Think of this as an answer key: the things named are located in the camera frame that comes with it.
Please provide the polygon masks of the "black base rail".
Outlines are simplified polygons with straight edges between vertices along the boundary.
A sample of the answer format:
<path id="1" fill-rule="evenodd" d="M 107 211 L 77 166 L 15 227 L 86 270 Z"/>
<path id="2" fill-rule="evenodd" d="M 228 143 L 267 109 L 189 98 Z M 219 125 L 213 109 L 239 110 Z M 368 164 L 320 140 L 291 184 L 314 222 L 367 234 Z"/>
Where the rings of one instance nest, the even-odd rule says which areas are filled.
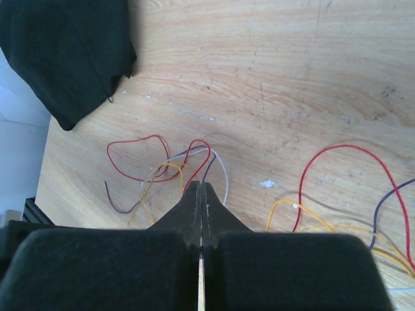
<path id="1" fill-rule="evenodd" d="M 22 220 L 34 224 L 54 225 L 51 219 L 36 205 L 35 198 L 27 198 Z"/>

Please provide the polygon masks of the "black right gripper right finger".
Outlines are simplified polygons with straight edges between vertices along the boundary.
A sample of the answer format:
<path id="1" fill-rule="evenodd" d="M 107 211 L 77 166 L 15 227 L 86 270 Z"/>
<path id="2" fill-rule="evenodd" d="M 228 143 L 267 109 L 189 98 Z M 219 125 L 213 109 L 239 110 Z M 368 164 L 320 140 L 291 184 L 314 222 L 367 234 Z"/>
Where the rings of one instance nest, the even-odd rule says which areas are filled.
<path id="1" fill-rule="evenodd" d="M 207 310 L 391 310 L 368 247 L 341 233 L 255 233 L 206 185 Z"/>

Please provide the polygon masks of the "black cloth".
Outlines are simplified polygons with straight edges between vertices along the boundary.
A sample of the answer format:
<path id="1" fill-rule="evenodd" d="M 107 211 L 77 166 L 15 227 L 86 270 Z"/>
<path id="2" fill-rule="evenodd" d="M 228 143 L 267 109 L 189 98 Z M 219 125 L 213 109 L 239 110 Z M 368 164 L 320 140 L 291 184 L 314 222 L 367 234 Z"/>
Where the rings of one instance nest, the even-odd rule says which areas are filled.
<path id="1" fill-rule="evenodd" d="M 65 131 L 110 100 L 137 60 L 128 1 L 2 1 L 1 50 Z"/>

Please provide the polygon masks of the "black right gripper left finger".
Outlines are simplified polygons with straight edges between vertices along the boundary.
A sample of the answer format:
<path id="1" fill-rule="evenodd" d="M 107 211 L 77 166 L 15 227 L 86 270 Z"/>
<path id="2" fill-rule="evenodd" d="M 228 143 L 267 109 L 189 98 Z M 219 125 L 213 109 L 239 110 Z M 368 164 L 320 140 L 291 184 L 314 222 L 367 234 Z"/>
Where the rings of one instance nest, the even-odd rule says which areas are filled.
<path id="1" fill-rule="evenodd" d="M 2 310 L 195 310 L 201 184 L 145 230 L 10 222 Z"/>

